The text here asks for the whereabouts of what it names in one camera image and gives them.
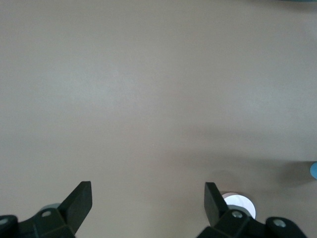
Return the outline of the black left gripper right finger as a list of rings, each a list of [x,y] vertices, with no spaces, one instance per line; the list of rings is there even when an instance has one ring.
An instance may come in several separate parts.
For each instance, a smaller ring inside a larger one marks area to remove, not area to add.
[[[305,238],[304,232],[291,220],[269,217],[262,224],[246,212],[229,208],[214,182],[205,183],[204,208],[209,226],[199,238]]]

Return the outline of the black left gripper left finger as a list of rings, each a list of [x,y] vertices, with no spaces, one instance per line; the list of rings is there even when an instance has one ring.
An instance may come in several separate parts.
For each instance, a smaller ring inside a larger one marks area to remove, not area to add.
[[[80,182],[56,208],[46,208],[19,222],[15,215],[1,215],[2,238],[74,238],[93,205],[92,184]]]

